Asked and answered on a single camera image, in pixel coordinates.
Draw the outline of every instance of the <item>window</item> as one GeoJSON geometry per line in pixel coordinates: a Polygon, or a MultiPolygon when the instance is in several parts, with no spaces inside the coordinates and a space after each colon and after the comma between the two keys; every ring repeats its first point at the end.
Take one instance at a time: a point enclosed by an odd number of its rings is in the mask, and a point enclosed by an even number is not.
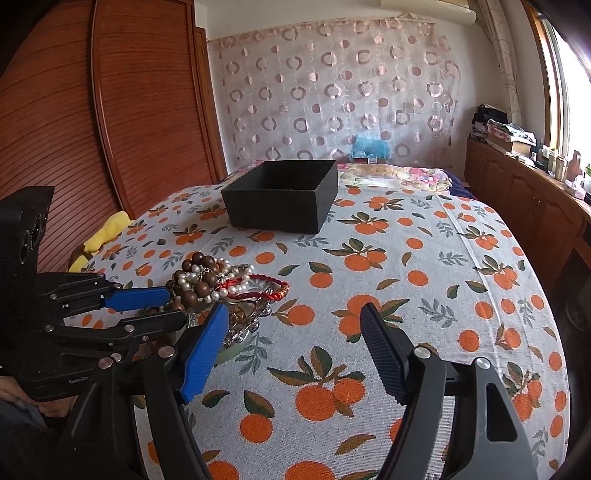
{"type": "Polygon", "coordinates": [[[546,133],[544,143],[566,158],[581,153],[582,164],[591,163],[587,105],[591,82],[579,58],[554,27],[524,2],[542,68],[545,70],[546,133]]]}

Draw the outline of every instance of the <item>yellow cloth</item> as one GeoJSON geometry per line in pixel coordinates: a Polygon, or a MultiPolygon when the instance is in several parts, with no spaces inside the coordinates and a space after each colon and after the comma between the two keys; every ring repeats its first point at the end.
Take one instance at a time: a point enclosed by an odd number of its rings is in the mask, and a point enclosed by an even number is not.
{"type": "Polygon", "coordinates": [[[86,254],[95,254],[100,248],[107,242],[113,240],[123,230],[125,230],[131,224],[131,220],[127,212],[117,212],[107,218],[105,224],[99,228],[99,230],[91,236],[86,242],[84,242],[84,253],[80,255],[73,262],[68,272],[76,273],[81,272],[82,267],[86,265],[89,257],[86,254]]]}

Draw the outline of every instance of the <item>red bracelet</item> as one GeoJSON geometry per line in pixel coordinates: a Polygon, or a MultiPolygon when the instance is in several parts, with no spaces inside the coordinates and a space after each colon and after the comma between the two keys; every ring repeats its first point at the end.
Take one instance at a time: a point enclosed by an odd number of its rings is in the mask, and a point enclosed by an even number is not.
{"type": "MultiPolygon", "coordinates": [[[[230,295],[228,294],[228,298],[232,300],[246,300],[246,299],[267,299],[271,301],[277,301],[285,298],[287,292],[290,290],[290,286],[287,282],[277,280],[276,278],[268,277],[266,275],[250,275],[250,278],[253,280],[265,280],[269,283],[275,283],[279,285],[279,290],[273,293],[266,293],[261,291],[253,291],[249,293],[238,293],[230,295]]],[[[232,287],[234,285],[239,285],[242,282],[242,278],[233,278],[224,282],[220,288],[228,289],[228,287],[232,287]]]]}

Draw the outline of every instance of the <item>yellow towel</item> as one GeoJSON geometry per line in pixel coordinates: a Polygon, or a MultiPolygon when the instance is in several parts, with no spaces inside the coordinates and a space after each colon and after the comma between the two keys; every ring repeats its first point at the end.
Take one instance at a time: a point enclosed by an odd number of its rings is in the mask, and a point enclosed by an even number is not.
{"type": "Polygon", "coordinates": [[[130,224],[131,220],[127,212],[117,212],[107,218],[105,224],[93,236],[74,250],[72,257],[70,257],[68,272],[82,271],[82,267],[105,243],[113,240],[130,224]]]}

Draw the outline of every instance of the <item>person's hand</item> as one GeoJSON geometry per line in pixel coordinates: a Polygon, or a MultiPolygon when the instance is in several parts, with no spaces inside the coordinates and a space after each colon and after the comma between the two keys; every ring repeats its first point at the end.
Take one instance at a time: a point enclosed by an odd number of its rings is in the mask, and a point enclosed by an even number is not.
{"type": "Polygon", "coordinates": [[[18,403],[18,400],[24,400],[28,403],[37,405],[37,402],[31,400],[29,396],[23,392],[14,377],[0,377],[0,399],[10,403],[18,403]]]}
{"type": "Polygon", "coordinates": [[[16,404],[19,400],[36,405],[46,417],[65,417],[74,407],[78,396],[47,402],[36,402],[29,398],[14,377],[0,377],[0,399],[16,404]]]}
{"type": "Polygon", "coordinates": [[[39,407],[39,411],[46,417],[62,418],[70,413],[76,403],[75,397],[61,398],[59,400],[51,400],[45,402],[37,402],[36,405],[39,407]]]}

